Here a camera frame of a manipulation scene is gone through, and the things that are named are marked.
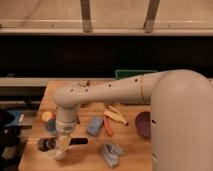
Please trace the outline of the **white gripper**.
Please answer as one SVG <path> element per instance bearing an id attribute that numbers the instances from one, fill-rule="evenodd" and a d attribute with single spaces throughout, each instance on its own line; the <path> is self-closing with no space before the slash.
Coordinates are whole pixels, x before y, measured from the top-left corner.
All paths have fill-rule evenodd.
<path id="1" fill-rule="evenodd" d="M 68 117 L 66 119 L 61 119 L 56 117 L 56 130 L 61 135 L 58 139 L 58 146 L 62 151 L 66 151 L 69 148 L 69 144 L 71 141 L 71 136 L 68 135 L 72 133 L 77 125 L 76 117 Z"/>

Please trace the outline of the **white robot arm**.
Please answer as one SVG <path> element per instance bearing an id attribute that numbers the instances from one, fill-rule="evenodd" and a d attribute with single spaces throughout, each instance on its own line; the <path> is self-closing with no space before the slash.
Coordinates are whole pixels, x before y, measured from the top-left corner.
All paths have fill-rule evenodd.
<path id="1" fill-rule="evenodd" d="M 77 112 L 91 102 L 144 104 L 151 107 L 153 171 L 213 171 L 213 84 L 192 70 L 137 75 L 55 91 L 56 129 L 75 130 Z"/>

